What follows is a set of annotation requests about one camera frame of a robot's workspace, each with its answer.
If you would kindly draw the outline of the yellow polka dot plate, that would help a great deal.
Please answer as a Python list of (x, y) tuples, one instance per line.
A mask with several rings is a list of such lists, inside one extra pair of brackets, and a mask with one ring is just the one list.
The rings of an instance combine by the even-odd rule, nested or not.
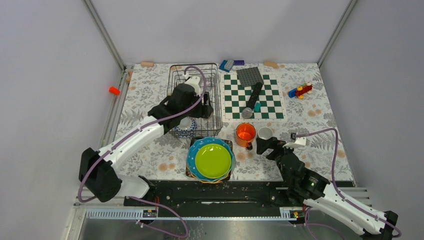
[(201, 179), (198, 179), (198, 178), (194, 178), (194, 179), (196, 181), (200, 182), (200, 183), (203, 183), (203, 184), (219, 184), (219, 183), (226, 182), (226, 181), (229, 180), (228, 178), (216, 179), (214, 181), (201, 180)]

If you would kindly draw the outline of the left wooden cork block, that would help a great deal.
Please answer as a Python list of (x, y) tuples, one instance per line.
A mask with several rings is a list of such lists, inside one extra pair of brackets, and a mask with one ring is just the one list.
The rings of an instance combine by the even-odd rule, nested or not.
[(152, 68), (152, 67), (155, 66), (155, 63), (154, 62), (149, 62), (149, 61), (142, 61), (140, 63), (140, 66), (141, 67), (146, 67), (146, 68)]

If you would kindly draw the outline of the colourful lego toy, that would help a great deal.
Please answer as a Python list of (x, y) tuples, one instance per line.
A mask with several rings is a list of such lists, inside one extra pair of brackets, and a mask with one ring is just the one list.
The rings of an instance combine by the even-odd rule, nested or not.
[(290, 90), (287, 94), (289, 98), (298, 98), (298, 99), (303, 99), (305, 94), (310, 94), (312, 92), (313, 89), (313, 84), (312, 82), (306, 82), (303, 85), (299, 85), (296, 88)]

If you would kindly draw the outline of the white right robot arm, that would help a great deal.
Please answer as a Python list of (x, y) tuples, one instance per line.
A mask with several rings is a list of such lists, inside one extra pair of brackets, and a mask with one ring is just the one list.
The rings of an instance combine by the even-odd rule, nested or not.
[(271, 149), (267, 159), (275, 161), (283, 182), (287, 185), (286, 198), (293, 206), (304, 204), (345, 224), (364, 240), (391, 240), (394, 238), (398, 215), (392, 211), (380, 211), (363, 204), (339, 190), (319, 173), (306, 168), (294, 150), (303, 147), (306, 138), (293, 142), (276, 137), (256, 139), (256, 153)]

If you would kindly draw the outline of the blue grey lego brick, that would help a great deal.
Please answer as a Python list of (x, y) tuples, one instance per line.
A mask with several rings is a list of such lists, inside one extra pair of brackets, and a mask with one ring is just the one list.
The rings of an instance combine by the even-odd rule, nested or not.
[(223, 60), (219, 66), (219, 69), (221, 71), (227, 72), (229, 73), (231, 71), (231, 69), (234, 66), (234, 60), (232, 59), (227, 59), (227, 60)]

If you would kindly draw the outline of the grey blue ceramic mug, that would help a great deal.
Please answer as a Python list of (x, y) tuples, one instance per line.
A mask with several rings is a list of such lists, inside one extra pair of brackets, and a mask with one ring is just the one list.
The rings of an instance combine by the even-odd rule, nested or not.
[(274, 136), (274, 132), (269, 127), (261, 127), (257, 131), (257, 137), (262, 140), (268, 140)]

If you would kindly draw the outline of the wooden cork block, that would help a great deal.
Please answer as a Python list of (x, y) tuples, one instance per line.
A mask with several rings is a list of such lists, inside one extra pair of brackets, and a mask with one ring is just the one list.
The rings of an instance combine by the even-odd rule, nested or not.
[(273, 61), (264, 61), (263, 64), (264, 64), (264, 66), (270, 67), (270, 68), (273, 68), (273, 69), (279, 69), (279, 67), (280, 67), (278, 63), (273, 62)]
[(155, 63), (154, 62), (149, 62), (149, 61), (142, 61), (140, 63), (140, 66), (141, 67), (146, 67), (146, 68), (152, 68), (152, 67), (155, 66)]

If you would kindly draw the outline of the orange plastic cap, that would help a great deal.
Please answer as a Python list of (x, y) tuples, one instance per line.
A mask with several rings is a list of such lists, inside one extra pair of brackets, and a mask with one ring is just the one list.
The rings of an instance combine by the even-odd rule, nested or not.
[(120, 93), (121, 93), (121, 91), (120, 91), (118, 88), (114, 87), (114, 86), (111, 86), (111, 87), (108, 89), (108, 91), (109, 91), (111, 94), (115, 95), (115, 96), (119, 96), (119, 95), (120, 95)]

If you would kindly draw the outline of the blue white patterned bowl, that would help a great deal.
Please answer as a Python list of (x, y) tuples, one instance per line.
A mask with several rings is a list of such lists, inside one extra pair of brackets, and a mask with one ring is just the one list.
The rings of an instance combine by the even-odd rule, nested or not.
[(173, 132), (177, 138), (191, 138), (195, 136), (198, 125), (194, 118), (186, 117), (181, 120), (180, 124), (173, 128)]

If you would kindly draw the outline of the teal rectangular block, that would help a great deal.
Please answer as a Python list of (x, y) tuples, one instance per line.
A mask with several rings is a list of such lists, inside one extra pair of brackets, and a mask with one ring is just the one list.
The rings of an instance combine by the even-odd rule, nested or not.
[(259, 113), (261, 111), (261, 103), (260, 102), (256, 102), (253, 108), (253, 111), (255, 113)]

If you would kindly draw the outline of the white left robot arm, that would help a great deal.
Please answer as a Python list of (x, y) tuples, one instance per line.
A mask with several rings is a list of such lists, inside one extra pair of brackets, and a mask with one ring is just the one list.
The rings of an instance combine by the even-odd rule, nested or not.
[(87, 203), (98, 199), (105, 203), (114, 197), (136, 197), (144, 206), (152, 204), (155, 192), (142, 177), (119, 175), (122, 165), (143, 147), (168, 133), (181, 120), (192, 116), (202, 117), (209, 105), (204, 104), (206, 87), (197, 93), (200, 86), (181, 83), (129, 133), (118, 140), (94, 150), (87, 148), (81, 155), (79, 180), (93, 194), (84, 199), (78, 190), (78, 200)]

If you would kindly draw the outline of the purple lego brick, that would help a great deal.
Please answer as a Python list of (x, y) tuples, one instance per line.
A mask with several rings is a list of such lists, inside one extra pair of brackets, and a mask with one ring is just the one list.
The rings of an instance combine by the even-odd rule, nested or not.
[(234, 60), (233, 61), (233, 65), (234, 66), (244, 66), (245, 65), (245, 61), (244, 60)]

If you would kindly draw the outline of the orange ceramic mug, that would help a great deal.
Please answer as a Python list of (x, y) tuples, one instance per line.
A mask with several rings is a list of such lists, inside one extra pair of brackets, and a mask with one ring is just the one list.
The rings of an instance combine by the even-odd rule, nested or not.
[(253, 140), (256, 137), (255, 127), (247, 122), (241, 123), (235, 130), (236, 144), (242, 148), (251, 151), (253, 149)]

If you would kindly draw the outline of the green plate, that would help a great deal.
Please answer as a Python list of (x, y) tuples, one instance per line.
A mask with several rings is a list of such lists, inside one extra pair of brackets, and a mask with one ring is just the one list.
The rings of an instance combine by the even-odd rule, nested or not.
[(194, 154), (194, 166), (205, 178), (218, 179), (232, 167), (233, 157), (225, 143), (208, 143), (200, 146)]

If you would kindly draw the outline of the right wooden cork block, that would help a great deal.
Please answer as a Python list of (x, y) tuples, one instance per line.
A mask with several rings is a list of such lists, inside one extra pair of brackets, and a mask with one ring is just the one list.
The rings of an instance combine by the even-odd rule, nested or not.
[(279, 67), (280, 67), (278, 63), (273, 62), (273, 61), (264, 61), (263, 64), (264, 64), (264, 66), (270, 67), (270, 68), (273, 68), (273, 69), (279, 69)]

